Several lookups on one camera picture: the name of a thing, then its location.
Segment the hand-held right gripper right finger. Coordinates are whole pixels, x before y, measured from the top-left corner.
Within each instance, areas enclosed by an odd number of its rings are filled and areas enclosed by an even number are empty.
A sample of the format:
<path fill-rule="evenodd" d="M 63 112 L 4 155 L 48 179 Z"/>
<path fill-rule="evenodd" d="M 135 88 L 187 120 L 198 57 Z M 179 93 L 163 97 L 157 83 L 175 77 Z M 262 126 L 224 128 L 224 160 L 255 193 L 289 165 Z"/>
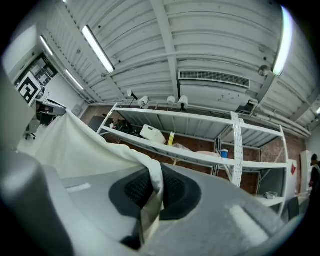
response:
<path fill-rule="evenodd" d="M 143 246 L 144 256 L 236 256 L 284 227 L 277 213 L 229 181 L 180 166 L 167 167 L 194 180 L 201 198 L 184 218 L 159 222 Z"/>

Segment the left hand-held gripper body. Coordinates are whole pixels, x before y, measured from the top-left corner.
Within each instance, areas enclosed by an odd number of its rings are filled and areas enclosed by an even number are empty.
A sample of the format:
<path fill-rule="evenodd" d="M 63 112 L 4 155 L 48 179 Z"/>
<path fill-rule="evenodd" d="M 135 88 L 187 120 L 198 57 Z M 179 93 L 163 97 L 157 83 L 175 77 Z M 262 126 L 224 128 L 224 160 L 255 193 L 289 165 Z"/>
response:
<path fill-rule="evenodd" d="M 41 99 L 45 94 L 45 87 L 37 81 L 30 71 L 16 86 L 16 90 L 20 93 L 29 107 L 34 104 L 36 99 Z"/>

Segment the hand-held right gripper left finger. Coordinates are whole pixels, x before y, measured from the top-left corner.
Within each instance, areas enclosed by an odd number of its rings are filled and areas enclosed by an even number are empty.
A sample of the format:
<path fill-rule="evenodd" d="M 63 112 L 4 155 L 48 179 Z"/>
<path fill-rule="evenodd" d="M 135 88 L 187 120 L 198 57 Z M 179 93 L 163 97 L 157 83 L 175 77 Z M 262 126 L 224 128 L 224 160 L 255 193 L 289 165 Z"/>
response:
<path fill-rule="evenodd" d="M 6 255 L 145 256 L 137 228 L 111 237 L 77 207 L 55 168 L 16 151 L 0 151 L 0 225 Z"/>

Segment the white clothes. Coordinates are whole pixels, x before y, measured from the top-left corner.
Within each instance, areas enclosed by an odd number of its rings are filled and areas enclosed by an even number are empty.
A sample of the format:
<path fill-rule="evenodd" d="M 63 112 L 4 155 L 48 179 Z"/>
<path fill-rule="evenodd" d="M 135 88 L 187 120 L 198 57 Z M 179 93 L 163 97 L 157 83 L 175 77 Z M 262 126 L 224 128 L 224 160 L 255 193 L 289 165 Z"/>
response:
<path fill-rule="evenodd" d="M 51 189 L 62 186 L 86 219 L 117 241 L 146 243 L 159 227 L 164 178 L 161 164 L 127 145 L 108 143 L 68 111 L 18 151 L 46 167 Z"/>

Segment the grey office chair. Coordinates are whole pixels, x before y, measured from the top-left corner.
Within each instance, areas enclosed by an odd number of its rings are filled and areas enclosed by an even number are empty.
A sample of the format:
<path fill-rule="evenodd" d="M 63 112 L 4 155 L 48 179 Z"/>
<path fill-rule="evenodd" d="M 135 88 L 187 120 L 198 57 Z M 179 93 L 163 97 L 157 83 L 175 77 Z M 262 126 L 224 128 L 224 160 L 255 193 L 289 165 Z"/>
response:
<path fill-rule="evenodd" d="M 39 126 L 40 126 L 40 121 L 38 119 L 32 119 L 30 123 L 28 124 L 26 130 L 25 130 L 25 139 L 28 140 L 29 137 L 33 137 L 33 139 L 36 139 L 35 133 L 37 132 Z"/>

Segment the black double door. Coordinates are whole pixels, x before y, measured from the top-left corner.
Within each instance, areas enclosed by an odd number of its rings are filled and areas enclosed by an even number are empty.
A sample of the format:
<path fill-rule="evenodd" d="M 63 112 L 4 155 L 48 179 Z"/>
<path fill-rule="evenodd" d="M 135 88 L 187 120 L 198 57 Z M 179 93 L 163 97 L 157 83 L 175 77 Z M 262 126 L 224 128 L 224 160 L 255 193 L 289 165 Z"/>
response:
<path fill-rule="evenodd" d="M 56 68 L 44 53 L 40 54 L 31 64 L 22 72 L 22 74 L 14 82 L 18 86 L 23 78 L 29 73 L 39 82 L 41 86 L 46 86 L 58 74 Z"/>

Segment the long ceiling light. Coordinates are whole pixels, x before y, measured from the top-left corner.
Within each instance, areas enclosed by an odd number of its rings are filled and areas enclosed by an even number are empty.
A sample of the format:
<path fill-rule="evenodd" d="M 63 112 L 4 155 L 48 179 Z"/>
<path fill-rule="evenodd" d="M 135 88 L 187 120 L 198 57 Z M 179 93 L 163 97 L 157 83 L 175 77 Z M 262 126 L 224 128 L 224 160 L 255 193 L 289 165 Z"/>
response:
<path fill-rule="evenodd" d="M 84 35 L 86 41 L 89 43 L 90 47 L 96 54 L 97 58 L 100 60 L 104 68 L 107 70 L 108 73 L 112 73 L 115 71 L 115 67 L 111 63 L 110 59 L 102 49 L 101 45 L 99 44 L 97 38 L 93 34 L 92 30 L 88 25 L 85 25 L 82 28 L 82 34 Z"/>
<path fill-rule="evenodd" d="M 65 72 L 69 76 L 69 78 L 79 87 L 80 90 L 84 90 L 83 86 L 73 77 L 68 69 L 66 69 Z"/>
<path fill-rule="evenodd" d="M 47 41 L 44 39 L 44 37 L 41 35 L 40 37 L 40 41 L 42 42 L 43 46 L 45 47 L 45 49 L 47 50 L 47 52 L 53 56 L 54 53 L 53 51 L 51 50 L 50 46 L 48 45 Z"/>
<path fill-rule="evenodd" d="M 294 33 L 294 21 L 290 12 L 284 7 L 281 6 L 282 11 L 282 27 L 281 27 L 281 37 L 278 47 L 278 51 L 275 57 L 274 64 L 272 66 L 272 72 L 274 75 L 280 77 L 292 45 L 293 33 Z"/>

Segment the black clutter pile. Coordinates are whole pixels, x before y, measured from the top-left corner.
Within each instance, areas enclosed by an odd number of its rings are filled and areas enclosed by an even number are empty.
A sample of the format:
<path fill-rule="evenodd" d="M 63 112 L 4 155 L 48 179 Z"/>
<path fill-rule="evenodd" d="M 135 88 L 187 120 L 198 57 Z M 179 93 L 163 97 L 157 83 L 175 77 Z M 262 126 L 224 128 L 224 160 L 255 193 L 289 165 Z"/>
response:
<path fill-rule="evenodd" d="M 132 134 L 134 132 L 132 125 L 124 119 L 119 119 L 117 122 L 114 122 L 112 129 L 126 134 Z"/>

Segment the pink round tray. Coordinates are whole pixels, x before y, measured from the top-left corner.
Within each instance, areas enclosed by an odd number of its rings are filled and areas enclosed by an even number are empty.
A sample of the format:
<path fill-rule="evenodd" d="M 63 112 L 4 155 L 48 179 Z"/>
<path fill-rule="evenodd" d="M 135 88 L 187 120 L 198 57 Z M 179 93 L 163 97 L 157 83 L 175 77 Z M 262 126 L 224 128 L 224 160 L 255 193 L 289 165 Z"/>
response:
<path fill-rule="evenodd" d="M 205 156 L 221 158 L 219 153 L 212 152 L 212 151 L 197 151 L 196 153 L 201 154 L 201 155 L 205 155 Z"/>

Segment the black white desk lamp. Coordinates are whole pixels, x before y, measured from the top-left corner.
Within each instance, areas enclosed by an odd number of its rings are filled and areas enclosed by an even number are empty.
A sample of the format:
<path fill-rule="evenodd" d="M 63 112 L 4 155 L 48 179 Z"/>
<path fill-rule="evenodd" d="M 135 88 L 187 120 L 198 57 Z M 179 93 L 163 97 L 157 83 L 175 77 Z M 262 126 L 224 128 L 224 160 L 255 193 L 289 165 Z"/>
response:
<path fill-rule="evenodd" d="M 134 101 L 138 101 L 137 96 L 133 93 L 133 91 L 132 91 L 131 89 L 128 89 L 128 90 L 127 90 L 127 96 L 128 96 L 129 98 L 132 98 L 132 101 L 131 101 L 129 107 L 131 107 L 131 105 L 132 105 L 132 103 L 133 103 Z"/>

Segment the white shelving rack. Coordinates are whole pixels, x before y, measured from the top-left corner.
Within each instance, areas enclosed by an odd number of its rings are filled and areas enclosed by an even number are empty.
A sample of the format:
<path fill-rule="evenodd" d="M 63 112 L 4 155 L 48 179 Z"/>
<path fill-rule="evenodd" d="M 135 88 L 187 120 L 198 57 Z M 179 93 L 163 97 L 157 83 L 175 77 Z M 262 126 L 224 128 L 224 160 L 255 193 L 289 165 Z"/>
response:
<path fill-rule="evenodd" d="M 124 133 L 112 129 L 110 125 L 109 127 L 105 126 L 108 118 L 115 112 L 117 112 L 123 120 L 128 121 L 133 130 L 142 129 L 144 124 L 147 124 L 160 130 L 162 134 L 170 135 L 171 132 L 174 132 L 174 138 L 184 137 L 195 140 L 196 142 L 211 142 L 214 144 L 214 148 L 210 152 L 219 153 L 221 156 L 221 150 L 228 150 L 228 158 L 202 155 L 189 148 L 177 148 L 173 145 L 168 146 L 166 143 L 160 144 L 144 139 L 137 133 Z M 286 158 L 284 162 L 280 163 L 245 161 L 244 149 L 248 149 L 249 146 L 244 144 L 243 136 L 251 138 L 252 140 L 259 139 L 260 141 L 280 138 L 285 144 L 286 139 L 283 129 L 280 127 L 279 130 L 276 131 L 246 124 L 239 118 L 237 113 L 230 112 L 229 115 L 231 118 L 225 119 L 176 111 L 122 108 L 115 104 L 106 115 L 97 134 L 100 136 L 112 134 L 131 145 L 170 158 L 175 163 L 184 162 L 210 168 L 211 175 L 217 175 L 219 170 L 223 170 L 226 172 L 229 181 L 237 187 L 241 185 L 243 173 L 261 172 L 263 170 L 270 173 L 272 170 L 282 169 L 283 187 L 278 196 L 273 199 L 258 198 L 258 201 L 267 207 L 278 206 L 277 214 L 282 215 L 287 200 L 286 189 L 289 159 Z"/>

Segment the red white sign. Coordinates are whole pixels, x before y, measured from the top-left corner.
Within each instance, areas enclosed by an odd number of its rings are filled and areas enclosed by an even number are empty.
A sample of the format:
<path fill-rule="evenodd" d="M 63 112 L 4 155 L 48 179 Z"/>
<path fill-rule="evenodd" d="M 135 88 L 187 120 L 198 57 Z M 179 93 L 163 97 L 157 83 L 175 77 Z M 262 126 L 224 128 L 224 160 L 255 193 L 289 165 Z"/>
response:
<path fill-rule="evenodd" d="M 288 170 L 289 170 L 289 173 L 291 174 L 291 176 L 296 175 L 297 167 L 298 167 L 298 164 L 297 164 L 296 160 L 290 159 L 288 161 Z"/>

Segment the ceiling air conditioner unit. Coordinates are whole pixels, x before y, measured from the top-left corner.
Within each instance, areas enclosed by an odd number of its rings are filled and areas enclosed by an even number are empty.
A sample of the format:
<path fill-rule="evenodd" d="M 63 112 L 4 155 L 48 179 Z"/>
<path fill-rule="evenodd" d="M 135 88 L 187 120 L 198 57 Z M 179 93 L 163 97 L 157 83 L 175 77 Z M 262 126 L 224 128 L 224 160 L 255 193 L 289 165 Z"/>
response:
<path fill-rule="evenodd" d="M 236 111 L 250 100 L 247 91 L 250 80 L 231 73 L 180 69 L 178 71 L 180 93 L 193 106 L 224 111 Z"/>

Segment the dark wall board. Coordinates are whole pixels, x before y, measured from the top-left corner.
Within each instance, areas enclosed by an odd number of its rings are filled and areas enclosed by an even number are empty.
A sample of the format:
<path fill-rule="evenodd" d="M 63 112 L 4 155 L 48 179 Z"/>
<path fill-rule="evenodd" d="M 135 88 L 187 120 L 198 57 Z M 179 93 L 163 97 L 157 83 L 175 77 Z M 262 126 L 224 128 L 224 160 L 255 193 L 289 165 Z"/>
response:
<path fill-rule="evenodd" d="M 105 119 L 104 116 L 93 116 L 88 124 L 88 127 L 97 133 L 104 119 Z M 113 123 L 114 123 L 113 119 L 109 117 L 105 123 L 105 126 L 109 127 L 110 124 L 113 124 Z"/>

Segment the white handled plastic box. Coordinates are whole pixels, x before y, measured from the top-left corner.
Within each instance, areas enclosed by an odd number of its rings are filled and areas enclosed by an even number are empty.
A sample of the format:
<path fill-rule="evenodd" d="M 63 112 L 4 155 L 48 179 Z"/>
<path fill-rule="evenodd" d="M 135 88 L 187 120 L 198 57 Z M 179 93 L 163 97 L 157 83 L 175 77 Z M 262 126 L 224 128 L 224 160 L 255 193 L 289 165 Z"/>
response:
<path fill-rule="evenodd" d="M 162 144 L 162 145 L 164 145 L 167 141 L 160 130 L 147 124 L 144 124 L 139 135 L 146 140 L 149 140 L 158 144 Z"/>

